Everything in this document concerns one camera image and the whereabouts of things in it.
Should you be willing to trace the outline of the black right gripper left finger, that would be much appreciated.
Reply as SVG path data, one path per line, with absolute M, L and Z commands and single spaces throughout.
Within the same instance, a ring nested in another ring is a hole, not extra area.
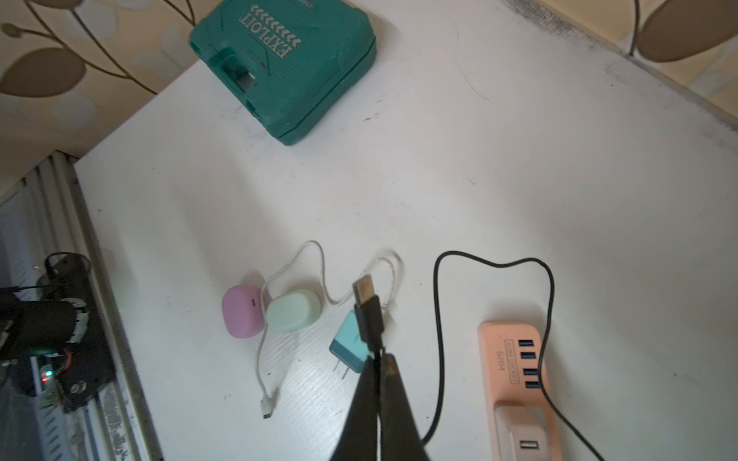
M 380 361 L 365 361 L 332 461 L 378 459 Z

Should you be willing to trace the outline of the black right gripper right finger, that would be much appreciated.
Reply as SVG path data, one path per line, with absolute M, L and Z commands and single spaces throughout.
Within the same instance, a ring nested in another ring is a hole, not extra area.
M 429 461 L 411 413 L 396 358 L 381 359 L 380 421 L 382 460 Z

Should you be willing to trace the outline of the pink usb charger adapter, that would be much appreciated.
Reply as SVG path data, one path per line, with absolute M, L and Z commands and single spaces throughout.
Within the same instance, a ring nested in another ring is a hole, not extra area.
M 551 460 L 548 425 L 542 407 L 499 405 L 494 415 L 495 460 Z

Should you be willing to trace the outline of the mint green earbuds case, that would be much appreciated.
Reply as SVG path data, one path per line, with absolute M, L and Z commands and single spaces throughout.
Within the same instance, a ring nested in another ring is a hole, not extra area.
M 273 299 L 265 311 L 265 319 L 274 332 L 296 332 L 314 324 L 321 311 L 321 300 L 314 292 L 296 289 Z

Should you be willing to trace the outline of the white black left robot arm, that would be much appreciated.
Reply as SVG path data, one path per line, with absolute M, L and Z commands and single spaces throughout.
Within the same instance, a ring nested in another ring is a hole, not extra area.
M 33 285 L 1 289 L 1 360 L 36 357 L 50 372 L 67 412 L 96 397 L 116 379 L 115 363 L 92 291 L 86 255 L 55 252 L 44 259 L 46 275 Z

